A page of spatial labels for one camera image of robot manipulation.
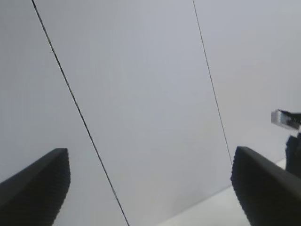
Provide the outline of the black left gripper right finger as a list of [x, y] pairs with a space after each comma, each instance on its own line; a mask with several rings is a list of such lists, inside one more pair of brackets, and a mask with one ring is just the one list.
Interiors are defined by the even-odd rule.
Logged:
[[237, 147], [231, 183], [252, 226], [299, 226], [301, 179], [249, 147]]

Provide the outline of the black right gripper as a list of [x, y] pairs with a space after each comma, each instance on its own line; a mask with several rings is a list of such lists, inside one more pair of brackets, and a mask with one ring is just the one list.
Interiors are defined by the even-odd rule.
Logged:
[[286, 143], [286, 166], [285, 170], [290, 173], [301, 172], [301, 133], [296, 137], [290, 136]]

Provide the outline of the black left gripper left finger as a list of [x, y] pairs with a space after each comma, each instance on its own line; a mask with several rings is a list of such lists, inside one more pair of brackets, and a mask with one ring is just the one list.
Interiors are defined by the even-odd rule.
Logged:
[[56, 148], [0, 184], [2, 226], [53, 225], [70, 187], [66, 148]]

